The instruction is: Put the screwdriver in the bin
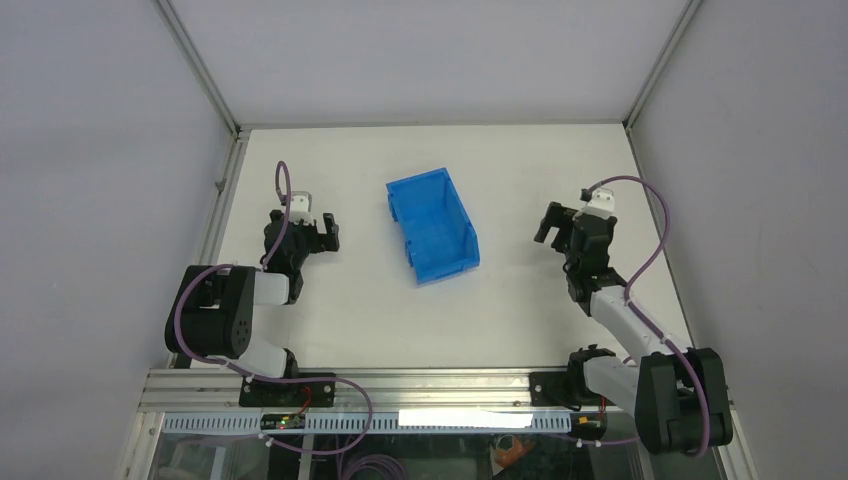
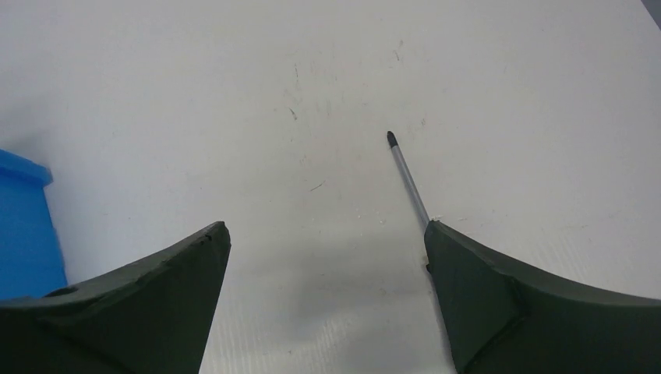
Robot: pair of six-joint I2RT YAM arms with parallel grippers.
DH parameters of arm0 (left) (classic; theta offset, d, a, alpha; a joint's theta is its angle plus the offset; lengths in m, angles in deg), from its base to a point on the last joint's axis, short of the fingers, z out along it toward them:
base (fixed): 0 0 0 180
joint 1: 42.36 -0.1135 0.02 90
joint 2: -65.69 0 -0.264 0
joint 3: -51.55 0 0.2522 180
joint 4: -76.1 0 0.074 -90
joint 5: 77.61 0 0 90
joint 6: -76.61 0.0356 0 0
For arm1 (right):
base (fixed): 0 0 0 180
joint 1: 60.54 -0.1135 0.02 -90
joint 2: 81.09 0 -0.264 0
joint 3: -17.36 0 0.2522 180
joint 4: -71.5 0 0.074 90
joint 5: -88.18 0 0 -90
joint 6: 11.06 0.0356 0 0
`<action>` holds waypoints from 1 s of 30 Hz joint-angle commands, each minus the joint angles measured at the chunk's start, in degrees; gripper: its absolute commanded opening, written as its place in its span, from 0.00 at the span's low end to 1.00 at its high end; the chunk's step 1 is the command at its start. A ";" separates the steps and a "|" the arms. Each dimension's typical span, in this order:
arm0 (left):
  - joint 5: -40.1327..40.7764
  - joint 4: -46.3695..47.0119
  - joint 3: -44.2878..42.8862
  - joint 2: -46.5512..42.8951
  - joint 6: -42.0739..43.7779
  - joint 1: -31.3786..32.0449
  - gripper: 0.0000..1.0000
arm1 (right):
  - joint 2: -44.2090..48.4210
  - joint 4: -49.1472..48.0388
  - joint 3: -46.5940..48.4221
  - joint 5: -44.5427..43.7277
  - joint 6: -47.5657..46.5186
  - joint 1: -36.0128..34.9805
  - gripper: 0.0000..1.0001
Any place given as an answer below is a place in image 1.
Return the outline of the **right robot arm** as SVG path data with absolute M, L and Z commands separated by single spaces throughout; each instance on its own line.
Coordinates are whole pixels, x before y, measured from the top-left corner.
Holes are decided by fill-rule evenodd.
M 626 282 L 610 266 L 617 219 L 548 205 L 534 240 L 557 231 L 551 246 L 563 254 L 571 300 L 613 334 L 630 361 L 597 345 L 570 354 L 566 366 L 529 376 L 535 407 L 573 411 L 608 401 L 630 415 L 652 454 L 696 455 L 733 439 L 730 402 L 720 356 L 711 348 L 676 344 L 626 299 Z

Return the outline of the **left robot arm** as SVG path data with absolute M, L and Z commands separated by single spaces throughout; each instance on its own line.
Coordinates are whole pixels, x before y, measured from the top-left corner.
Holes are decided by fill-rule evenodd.
M 255 307 L 297 302 L 304 286 L 302 268 L 309 256 L 338 251 L 339 227 L 333 215 L 323 214 L 322 221 L 322 228 L 301 215 L 285 221 L 282 211 L 273 210 L 264 229 L 266 270 L 190 265 L 185 271 L 166 322 L 166 347 L 173 353 L 245 370 L 238 400 L 241 407 L 304 411 L 334 404 L 333 373 L 301 373 L 290 349 L 273 345 L 253 331 Z

